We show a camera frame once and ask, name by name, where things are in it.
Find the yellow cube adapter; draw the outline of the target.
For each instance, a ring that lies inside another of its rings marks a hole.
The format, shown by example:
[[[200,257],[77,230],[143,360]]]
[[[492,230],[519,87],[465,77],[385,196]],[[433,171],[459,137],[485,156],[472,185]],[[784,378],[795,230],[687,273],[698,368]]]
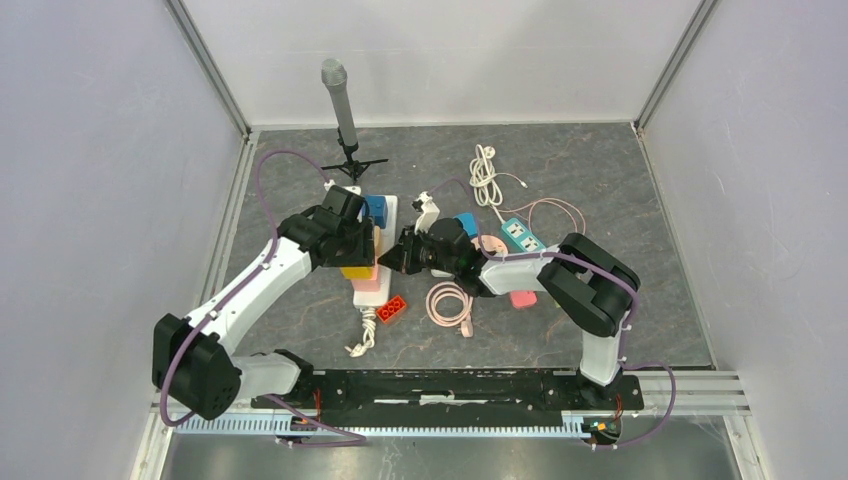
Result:
[[[374,276],[374,266],[341,267],[342,275],[348,280],[370,280]]]

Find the blue white cube adapter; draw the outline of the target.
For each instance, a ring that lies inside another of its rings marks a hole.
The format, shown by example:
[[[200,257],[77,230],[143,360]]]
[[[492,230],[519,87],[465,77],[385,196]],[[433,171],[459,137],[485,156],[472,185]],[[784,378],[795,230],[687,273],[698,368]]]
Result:
[[[388,207],[386,197],[383,195],[366,195],[365,201],[368,210],[368,216],[372,219],[373,224],[385,229],[388,219]]]

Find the white long power strip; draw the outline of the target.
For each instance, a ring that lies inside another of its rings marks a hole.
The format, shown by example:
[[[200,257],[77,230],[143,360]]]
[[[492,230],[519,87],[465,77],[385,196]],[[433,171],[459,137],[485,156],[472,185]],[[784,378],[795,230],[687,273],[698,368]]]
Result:
[[[382,229],[381,255],[385,253],[396,241],[398,198],[395,195],[385,196],[388,207],[387,226]],[[375,292],[355,291],[353,293],[353,306],[359,310],[361,315],[361,326],[363,328],[362,338],[354,346],[346,346],[351,358],[359,358],[365,355],[376,344],[376,328],[380,320],[377,318],[376,310],[390,299],[391,271],[383,266],[379,267],[380,289]]]

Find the blue adapter plug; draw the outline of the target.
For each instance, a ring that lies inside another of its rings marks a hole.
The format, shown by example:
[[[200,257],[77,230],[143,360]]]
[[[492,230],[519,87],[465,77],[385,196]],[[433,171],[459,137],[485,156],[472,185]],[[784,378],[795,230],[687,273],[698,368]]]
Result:
[[[461,223],[466,234],[470,239],[475,239],[479,235],[479,229],[474,215],[471,212],[462,212],[454,216]]]

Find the pink round socket with cable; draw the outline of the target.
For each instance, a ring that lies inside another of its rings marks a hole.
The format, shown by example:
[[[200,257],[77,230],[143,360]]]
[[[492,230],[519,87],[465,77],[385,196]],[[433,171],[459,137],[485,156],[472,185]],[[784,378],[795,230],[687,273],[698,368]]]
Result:
[[[494,251],[496,254],[506,254],[508,247],[505,242],[493,235],[480,235],[472,240],[474,246],[480,250]],[[454,315],[446,315],[438,310],[443,301],[455,300],[460,309]],[[464,338],[474,335],[472,322],[473,298],[464,292],[456,283],[443,281],[434,285],[426,296],[426,313],[429,319],[442,328],[456,328]]]

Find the pink adapter plug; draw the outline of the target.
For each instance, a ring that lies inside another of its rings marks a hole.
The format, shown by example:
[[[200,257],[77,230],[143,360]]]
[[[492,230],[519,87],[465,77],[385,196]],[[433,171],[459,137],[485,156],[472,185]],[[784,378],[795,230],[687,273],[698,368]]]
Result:
[[[525,309],[534,306],[538,299],[533,291],[513,291],[509,293],[509,299],[515,309]]]

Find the pink adapter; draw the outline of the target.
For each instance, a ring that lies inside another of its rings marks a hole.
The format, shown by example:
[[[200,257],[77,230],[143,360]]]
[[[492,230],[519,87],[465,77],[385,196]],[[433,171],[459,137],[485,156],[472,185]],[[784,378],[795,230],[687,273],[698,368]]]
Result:
[[[379,267],[375,267],[374,276],[370,280],[350,280],[355,291],[375,292],[380,289]]]

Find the orange cube adapter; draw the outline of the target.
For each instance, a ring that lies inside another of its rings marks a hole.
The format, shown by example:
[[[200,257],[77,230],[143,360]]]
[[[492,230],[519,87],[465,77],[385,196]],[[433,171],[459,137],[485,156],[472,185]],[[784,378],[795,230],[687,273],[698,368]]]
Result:
[[[373,228],[373,245],[375,258],[378,259],[381,255],[382,245],[382,229],[379,226]]]

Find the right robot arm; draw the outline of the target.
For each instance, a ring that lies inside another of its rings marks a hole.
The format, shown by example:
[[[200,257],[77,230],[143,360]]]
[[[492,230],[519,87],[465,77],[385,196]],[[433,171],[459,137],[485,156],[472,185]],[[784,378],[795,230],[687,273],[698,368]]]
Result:
[[[498,254],[474,245],[459,220],[441,218],[426,231],[404,228],[378,263],[406,275],[445,272],[472,298],[547,293],[582,331],[580,400],[602,408],[617,396],[621,328],[638,306],[640,280],[585,235],[572,232],[536,252]]]

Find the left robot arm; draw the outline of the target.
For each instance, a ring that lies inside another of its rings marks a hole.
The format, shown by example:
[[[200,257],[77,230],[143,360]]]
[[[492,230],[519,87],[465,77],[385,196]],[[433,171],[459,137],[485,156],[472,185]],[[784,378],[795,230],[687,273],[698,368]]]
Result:
[[[306,405],[313,379],[290,353],[238,356],[235,351],[260,317],[318,268],[365,267],[376,260],[375,224],[358,187],[325,186],[318,205],[271,226],[258,256],[218,294],[184,316],[164,315],[153,333],[152,382],[160,416],[175,400],[213,420],[237,400],[277,394],[290,407]]]

